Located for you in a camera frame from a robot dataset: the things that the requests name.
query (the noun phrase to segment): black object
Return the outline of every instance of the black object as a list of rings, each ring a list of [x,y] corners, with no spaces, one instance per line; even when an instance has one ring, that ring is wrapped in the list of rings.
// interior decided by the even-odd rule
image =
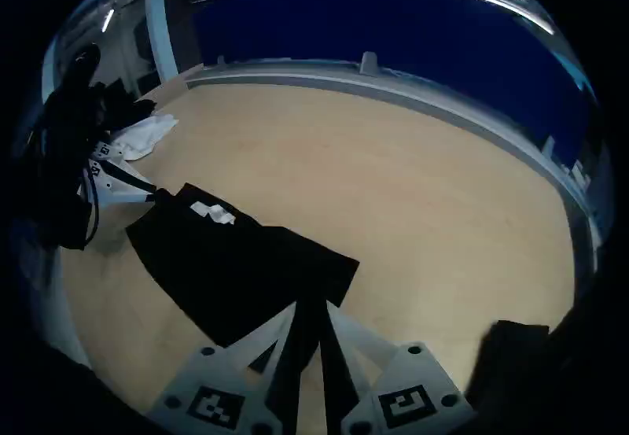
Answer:
[[[108,131],[122,130],[144,120],[155,109],[155,102],[150,99],[135,101],[133,94],[125,91],[121,79],[103,90],[102,100],[105,106],[103,129]]]
[[[59,89],[46,101],[23,157],[20,214],[33,219],[44,246],[82,249],[91,205],[77,194],[103,119],[89,82],[101,59],[94,44],[75,56]]]
[[[93,43],[76,53],[61,85],[48,97],[18,163],[18,174],[23,179],[17,191],[18,213],[35,222],[47,248],[60,245],[84,249],[94,237],[98,202],[88,168],[90,155],[98,141],[107,140],[106,131],[133,125],[150,116],[155,107],[155,102],[149,100],[133,102],[122,82],[91,87],[100,60],[101,51]],[[122,170],[120,175],[134,185],[139,181]],[[82,197],[77,194],[80,186]],[[92,205],[87,200],[88,187],[94,195],[94,225],[89,234]]]
[[[528,361],[539,353],[548,326],[499,320],[484,336],[465,398],[477,411],[494,411],[507,387],[517,384]]]
[[[215,223],[190,208],[221,205],[236,219]],[[316,302],[340,305],[358,261],[284,227],[265,227],[234,206],[186,184],[127,228],[140,260],[177,305],[218,345],[228,346],[298,300],[307,339],[301,367],[318,343]]]

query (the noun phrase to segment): white tag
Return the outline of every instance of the white tag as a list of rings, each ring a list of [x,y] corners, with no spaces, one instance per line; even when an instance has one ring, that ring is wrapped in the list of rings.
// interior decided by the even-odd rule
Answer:
[[[210,215],[210,219],[214,220],[216,223],[231,223],[234,225],[234,221],[236,217],[226,211],[218,204],[214,204],[213,206],[207,206],[202,202],[195,202],[190,206],[192,210],[194,210],[201,217],[205,217],[207,214]]]

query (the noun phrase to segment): black cloth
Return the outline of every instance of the black cloth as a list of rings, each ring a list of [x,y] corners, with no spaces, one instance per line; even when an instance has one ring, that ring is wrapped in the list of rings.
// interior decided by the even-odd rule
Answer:
[[[221,205],[236,219],[215,223],[190,205]],[[146,270],[216,344],[227,346],[293,301],[308,309],[340,305],[359,262],[284,227],[265,227],[222,199],[186,184],[155,205],[127,234]],[[318,343],[316,312],[296,317],[307,339],[303,365]]]

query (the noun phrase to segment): black cable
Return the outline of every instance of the black cable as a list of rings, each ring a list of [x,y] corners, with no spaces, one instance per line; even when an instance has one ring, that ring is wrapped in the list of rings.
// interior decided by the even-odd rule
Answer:
[[[94,182],[94,175],[92,174],[92,170],[90,169],[90,162],[87,161],[87,167],[85,168],[87,171],[87,178],[90,180],[90,185],[92,187],[92,197],[94,198],[94,225],[92,226],[92,231],[90,235],[85,240],[85,246],[92,241],[94,235],[96,235],[96,229],[98,229],[98,220],[99,220],[99,211],[98,211],[98,194],[96,192],[96,183]]]

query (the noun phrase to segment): black fabric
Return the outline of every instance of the black fabric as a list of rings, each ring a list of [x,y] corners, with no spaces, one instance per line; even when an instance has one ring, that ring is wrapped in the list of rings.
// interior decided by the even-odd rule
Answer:
[[[484,414],[500,414],[506,391],[525,374],[548,338],[544,325],[499,320],[484,336],[465,398]]]
[[[236,219],[215,223],[190,208],[221,205]],[[358,261],[284,227],[265,227],[231,204],[186,184],[127,228],[140,260],[177,305],[218,345],[241,339],[298,300],[340,305]],[[306,339],[305,366],[318,344],[314,312],[295,318]]]

